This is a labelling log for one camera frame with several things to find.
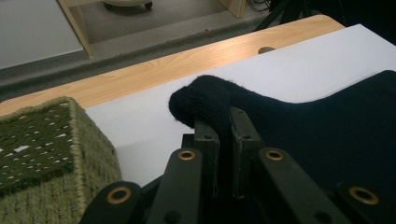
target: black metal bracket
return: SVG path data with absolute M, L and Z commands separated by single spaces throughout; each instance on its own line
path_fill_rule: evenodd
M 80 224 L 393 223 L 396 208 L 371 189 L 340 184 L 325 193 L 286 152 L 267 147 L 248 114 L 230 108 L 232 192 L 219 193 L 219 139 L 203 120 L 169 158 L 164 174 L 140 188 L 117 182 L 90 203 Z

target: green knitted object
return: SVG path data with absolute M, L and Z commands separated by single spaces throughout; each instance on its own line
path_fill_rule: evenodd
M 0 223 L 78 223 L 121 180 L 114 147 L 61 97 L 0 118 Z

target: gray floor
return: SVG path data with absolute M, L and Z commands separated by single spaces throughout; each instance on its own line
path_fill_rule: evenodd
M 0 70 L 0 102 L 244 35 L 268 15 L 246 4 L 244 17 L 237 19 L 217 0 L 154 0 L 152 10 L 139 6 L 112 11 L 99 2 L 81 10 L 93 57 L 81 51 Z

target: table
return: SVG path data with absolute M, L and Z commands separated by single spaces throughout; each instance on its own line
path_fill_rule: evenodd
M 99 105 L 246 59 L 257 55 L 262 47 L 279 49 L 343 28 L 333 19 L 317 15 L 10 99 L 0 103 L 0 116 L 64 95 L 73 97 L 84 108 Z

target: white paper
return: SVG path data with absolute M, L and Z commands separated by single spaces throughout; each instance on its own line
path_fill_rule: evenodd
M 193 133 L 175 121 L 168 101 L 200 75 L 299 103 L 329 96 L 384 70 L 396 71 L 396 47 L 356 25 L 93 106 L 87 113 L 116 147 L 123 179 L 144 186 L 163 174 L 182 134 Z

